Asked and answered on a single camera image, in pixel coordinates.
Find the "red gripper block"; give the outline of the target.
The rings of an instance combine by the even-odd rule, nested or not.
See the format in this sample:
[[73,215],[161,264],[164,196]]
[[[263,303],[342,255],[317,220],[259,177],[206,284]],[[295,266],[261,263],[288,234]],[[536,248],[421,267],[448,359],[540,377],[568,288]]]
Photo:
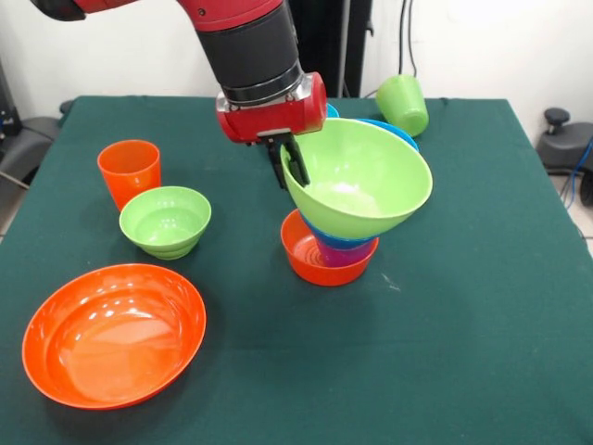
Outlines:
[[256,144],[280,135],[281,144],[267,141],[265,147],[277,182],[286,189],[281,147],[288,155],[288,169],[301,186],[310,184],[305,162],[294,134],[319,131],[327,118],[327,95],[318,72],[306,73],[286,95],[256,106],[237,106],[218,93],[216,116],[226,136],[235,143]]

